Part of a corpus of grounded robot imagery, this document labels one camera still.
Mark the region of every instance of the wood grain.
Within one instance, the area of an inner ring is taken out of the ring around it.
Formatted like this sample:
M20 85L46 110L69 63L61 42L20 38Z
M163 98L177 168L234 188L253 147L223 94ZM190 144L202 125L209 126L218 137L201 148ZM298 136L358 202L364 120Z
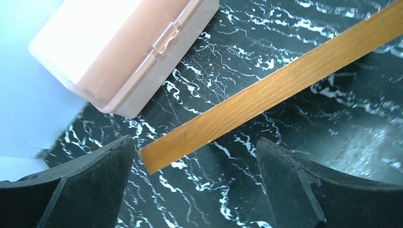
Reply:
M146 146L149 173L192 153L403 34L403 0L384 8Z

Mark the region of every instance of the white lid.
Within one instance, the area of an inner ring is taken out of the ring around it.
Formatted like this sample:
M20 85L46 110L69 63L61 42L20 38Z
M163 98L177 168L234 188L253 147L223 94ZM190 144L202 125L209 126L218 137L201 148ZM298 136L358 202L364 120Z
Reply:
M29 51L65 87L105 108L164 51L198 2L66 0Z

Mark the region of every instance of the plastic box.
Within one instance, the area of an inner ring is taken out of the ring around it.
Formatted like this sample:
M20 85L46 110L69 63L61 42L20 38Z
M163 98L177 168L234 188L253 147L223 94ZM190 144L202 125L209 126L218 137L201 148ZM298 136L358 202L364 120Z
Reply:
M101 112L134 118L218 8L219 0L66 0L29 51Z

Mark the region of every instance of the black marble countertop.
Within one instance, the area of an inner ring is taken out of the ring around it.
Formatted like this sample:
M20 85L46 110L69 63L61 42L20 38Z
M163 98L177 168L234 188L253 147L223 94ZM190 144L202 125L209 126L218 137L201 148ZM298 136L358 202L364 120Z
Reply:
M140 150L389 3L221 0L137 118L89 105L47 161L56 166L126 134ZM398 38L155 175L137 156L118 227L270 227L255 156L260 137L336 170L403 184L402 64Z

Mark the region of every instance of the wooden plank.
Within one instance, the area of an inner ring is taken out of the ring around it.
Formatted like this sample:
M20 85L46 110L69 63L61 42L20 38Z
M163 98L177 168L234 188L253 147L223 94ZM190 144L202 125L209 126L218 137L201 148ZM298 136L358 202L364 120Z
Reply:
M154 173L403 34L403 0L384 8L146 146Z

